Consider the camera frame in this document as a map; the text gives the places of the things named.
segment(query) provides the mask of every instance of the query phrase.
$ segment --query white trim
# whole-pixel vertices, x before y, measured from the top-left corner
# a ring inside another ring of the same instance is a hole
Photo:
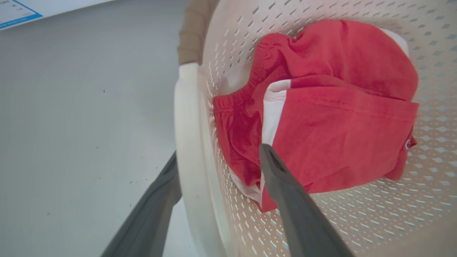
[[[261,196],[262,194],[260,193],[259,187],[254,184],[252,186],[246,186],[241,179],[233,172],[232,169],[228,169],[228,173],[230,174],[230,177],[233,180],[233,183],[238,187],[238,189],[243,193],[243,195],[251,198],[252,200],[258,202],[259,204],[261,203]]]
[[[385,28],[379,28],[382,32],[386,33],[391,39],[393,39],[397,45],[403,50],[404,54],[409,58],[408,43],[400,35]]]
[[[291,80],[271,83],[263,98],[262,143],[273,145]]]

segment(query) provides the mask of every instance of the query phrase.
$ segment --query gray tool handle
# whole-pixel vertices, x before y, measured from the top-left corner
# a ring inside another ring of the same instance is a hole
[[[291,256],[353,257],[303,186],[269,145],[260,145],[260,166],[278,204]]]
[[[174,153],[125,220],[101,257],[160,257],[171,210],[181,198]]]

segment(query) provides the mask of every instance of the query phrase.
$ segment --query white floor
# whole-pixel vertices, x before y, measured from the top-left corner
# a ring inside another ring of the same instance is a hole
[[[175,150],[186,4],[120,0],[0,32],[0,256],[102,253]],[[164,257],[196,255],[180,201]]]

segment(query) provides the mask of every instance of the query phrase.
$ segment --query plastic laundry basket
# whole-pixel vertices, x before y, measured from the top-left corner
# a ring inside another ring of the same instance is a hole
[[[289,256],[280,213],[232,182],[212,98],[244,86],[258,41],[321,19],[401,35],[419,73],[418,145],[400,181],[312,198],[356,256],[457,256],[457,0],[192,0],[180,32],[175,127],[181,188],[201,256]]]

